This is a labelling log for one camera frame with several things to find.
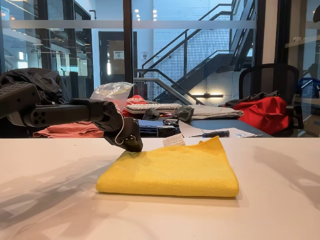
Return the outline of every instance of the black bag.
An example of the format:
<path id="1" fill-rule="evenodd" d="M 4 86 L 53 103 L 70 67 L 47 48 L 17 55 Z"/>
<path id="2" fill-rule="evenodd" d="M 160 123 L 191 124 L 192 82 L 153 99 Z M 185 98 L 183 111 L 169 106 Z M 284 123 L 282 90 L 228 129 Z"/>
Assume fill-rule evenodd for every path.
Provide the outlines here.
<path id="1" fill-rule="evenodd" d="M 5 72 L 0 76 L 0 89 L 17 83 L 31 83 L 36 86 L 41 105 L 67 104 L 70 97 L 60 75 L 42 68 L 24 68 Z M 34 132 L 44 129 L 13 125 L 7 117 L 0 119 L 0 138 L 28 138 Z"/>
<path id="2" fill-rule="evenodd" d="M 67 104 L 71 99 L 60 75 L 48 69 L 24 68 L 5 72 L 0 76 L 0 89 L 19 82 L 36 86 L 41 105 Z"/>

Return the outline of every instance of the plastic bag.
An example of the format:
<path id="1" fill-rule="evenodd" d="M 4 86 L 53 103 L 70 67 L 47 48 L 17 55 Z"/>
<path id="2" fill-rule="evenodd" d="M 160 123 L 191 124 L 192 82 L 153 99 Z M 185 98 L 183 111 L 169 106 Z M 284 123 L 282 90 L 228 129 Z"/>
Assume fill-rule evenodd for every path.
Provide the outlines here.
<path id="1" fill-rule="evenodd" d="M 126 102 L 134 84 L 128 82 L 113 82 L 100 85 L 95 88 L 90 99 L 113 102 L 120 112 L 126 106 Z"/>

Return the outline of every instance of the pink cloth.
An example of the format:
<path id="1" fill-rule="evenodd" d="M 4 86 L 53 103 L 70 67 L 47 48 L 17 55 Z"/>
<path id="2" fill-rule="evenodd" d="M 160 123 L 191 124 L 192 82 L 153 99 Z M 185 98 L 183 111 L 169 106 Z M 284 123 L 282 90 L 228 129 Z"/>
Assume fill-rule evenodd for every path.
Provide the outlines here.
<path id="1" fill-rule="evenodd" d="M 81 121 L 52 125 L 44 130 L 35 132 L 33 136 L 48 138 L 102 138 L 104 132 L 100 131 L 92 122 Z"/>

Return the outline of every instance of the yellow towel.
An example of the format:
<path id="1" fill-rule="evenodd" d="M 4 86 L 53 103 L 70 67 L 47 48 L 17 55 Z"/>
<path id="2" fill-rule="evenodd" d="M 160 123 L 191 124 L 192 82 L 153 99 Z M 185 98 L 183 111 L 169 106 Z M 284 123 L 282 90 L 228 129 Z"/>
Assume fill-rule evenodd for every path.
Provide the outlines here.
<path id="1" fill-rule="evenodd" d="M 104 193 L 235 197 L 239 184 L 218 137 L 190 146 L 125 151 L 100 176 Z"/>

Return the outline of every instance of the doorway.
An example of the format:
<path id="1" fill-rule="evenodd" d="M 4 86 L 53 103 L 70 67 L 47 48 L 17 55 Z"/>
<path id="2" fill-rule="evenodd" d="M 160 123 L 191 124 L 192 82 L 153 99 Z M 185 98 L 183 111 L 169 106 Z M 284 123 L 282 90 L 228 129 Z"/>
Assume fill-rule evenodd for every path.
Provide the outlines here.
<path id="1" fill-rule="evenodd" d="M 123 31 L 100 31 L 100 84 L 125 82 L 125 47 Z M 133 32 L 133 65 L 137 65 L 137 32 Z"/>

